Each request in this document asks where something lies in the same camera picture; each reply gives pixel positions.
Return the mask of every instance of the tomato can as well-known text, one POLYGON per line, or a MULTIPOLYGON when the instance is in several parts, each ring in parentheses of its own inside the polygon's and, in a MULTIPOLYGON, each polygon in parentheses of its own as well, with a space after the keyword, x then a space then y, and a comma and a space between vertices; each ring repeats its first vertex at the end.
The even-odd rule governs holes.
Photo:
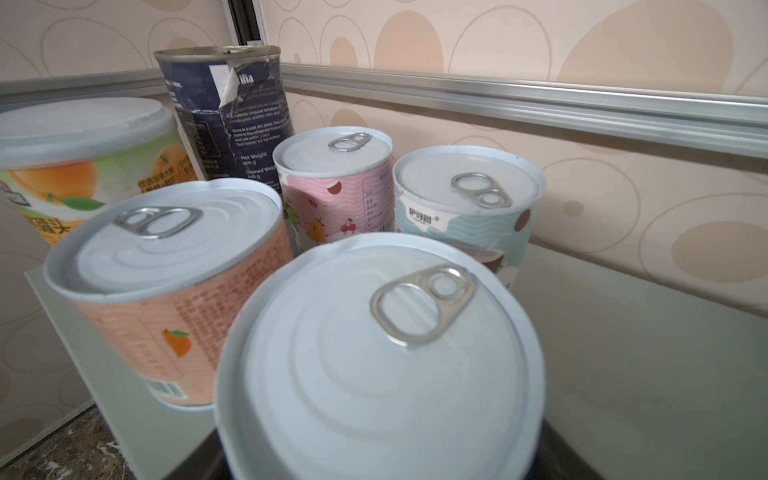
POLYGON ((209 405, 237 312, 293 257, 282 209, 275 190, 246 179, 152 191, 64 238, 43 275, 160 401, 209 405))
POLYGON ((404 155, 394 176, 398 232, 450 243, 512 288, 547 188, 538 167, 494 148, 450 145, 404 155))
POLYGON ((86 98, 0 114, 0 195, 49 245, 123 200, 192 180, 159 101, 86 98))
POLYGON ((392 231, 392 138, 363 127, 329 127, 274 151, 288 221, 306 251, 357 233, 392 231))
POLYGON ((293 135, 280 47, 193 47, 154 53, 208 180, 250 178, 280 192, 272 151, 293 135))
POLYGON ((246 302, 214 417, 236 480, 521 480, 544 400, 533 326, 487 267, 365 233, 297 257, 246 302))

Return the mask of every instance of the dark blue can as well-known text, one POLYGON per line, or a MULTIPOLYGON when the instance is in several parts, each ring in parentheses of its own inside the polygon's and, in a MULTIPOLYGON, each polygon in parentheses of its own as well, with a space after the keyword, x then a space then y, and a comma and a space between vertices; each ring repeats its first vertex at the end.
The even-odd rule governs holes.
POLYGON ((250 178, 280 192, 272 151, 293 135, 280 48, 178 48, 154 56, 206 178, 250 178))

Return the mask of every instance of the pull tab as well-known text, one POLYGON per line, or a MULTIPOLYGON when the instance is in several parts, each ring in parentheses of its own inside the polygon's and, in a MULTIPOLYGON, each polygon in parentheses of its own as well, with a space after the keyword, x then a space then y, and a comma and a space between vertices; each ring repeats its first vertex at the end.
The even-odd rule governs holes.
POLYGON ((373 138, 371 134, 360 132, 358 134, 347 135, 331 141, 328 146, 338 151, 355 151, 367 144, 373 138))
POLYGON ((139 208, 134 208, 133 210, 129 210, 124 214, 118 216, 117 218, 112 220, 112 223, 122 228, 123 230, 127 230, 131 232, 133 235, 137 235, 146 240, 158 240, 160 238, 170 237, 174 233, 181 232, 183 229, 189 227, 195 220, 200 218, 202 215, 203 215, 203 211, 197 208, 139 207, 139 208), (185 212, 187 214, 187 218, 177 223, 176 225, 173 225, 168 230, 163 230, 161 232, 156 232, 156 233, 149 233, 148 231, 149 226, 152 222, 159 219, 160 217, 164 217, 165 215, 172 214, 174 212, 185 212), (137 220, 135 222, 130 222, 130 223, 128 222, 128 220, 131 217, 135 217, 137 215, 144 215, 144 218, 137 220))
POLYGON ((476 290, 475 281, 464 268, 455 265, 432 266, 381 286, 371 297, 370 308, 387 338, 400 346, 421 346, 438 339, 453 324, 476 290), (434 300, 439 312, 434 329, 423 335, 412 335, 392 323, 381 308, 381 300, 398 286, 416 288, 434 300))
POLYGON ((464 195, 472 199, 477 205, 484 208, 506 208, 512 206, 512 199, 507 195, 501 185, 493 177, 479 172, 469 172, 466 174, 455 175, 451 179, 451 185, 464 195), (476 190, 464 188, 458 184, 459 180, 464 178, 481 178, 488 182, 487 187, 476 190))

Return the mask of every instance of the pink can label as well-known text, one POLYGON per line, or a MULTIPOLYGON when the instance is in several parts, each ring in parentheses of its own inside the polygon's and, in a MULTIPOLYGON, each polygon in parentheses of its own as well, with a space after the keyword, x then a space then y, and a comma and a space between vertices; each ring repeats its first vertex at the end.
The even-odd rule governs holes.
POLYGON ((281 173, 280 185, 301 250, 355 233, 392 231, 392 159, 348 177, 306 178, 281 173))

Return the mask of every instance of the can lid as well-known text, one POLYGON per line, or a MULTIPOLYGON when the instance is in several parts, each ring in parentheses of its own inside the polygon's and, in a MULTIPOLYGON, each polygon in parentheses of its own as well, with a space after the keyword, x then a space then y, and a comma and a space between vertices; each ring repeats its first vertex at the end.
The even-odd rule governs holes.
POLYGON ((430 207, 481 216, 529 208, 544 194, 547 183, 530 162, 472 145, 413 151, 397 161, 395 179, 414 200, 430 207))
POLYGON ((436 240, 369 233, 310 250, 254 293, 215 395, 241 480, 521 478, 544 367, 490 270, 436 240))
POLYGON ((30 168, 108 154, 175 130, 150 98, 82 98, 0 113, 0 168, 30 168))
POLYGON ((72 300, 121 303, 181 290, 221 273, 275 231, 282 204, 267 185, 223 178, 154 190, 67 235, 45 261, 72 300))
POLYGON ((389 135, 364 127, 328 127, 294 135, 273 152, 275 165, 297 177, 344 177, 369 170, 392 154, 389 135))
POLYGON ((228 45, 211 47, 172 48, 157 50, 154 57, 158 61, 184 63, 255 60, 280 58, 280 47, 275 45, 228 45))

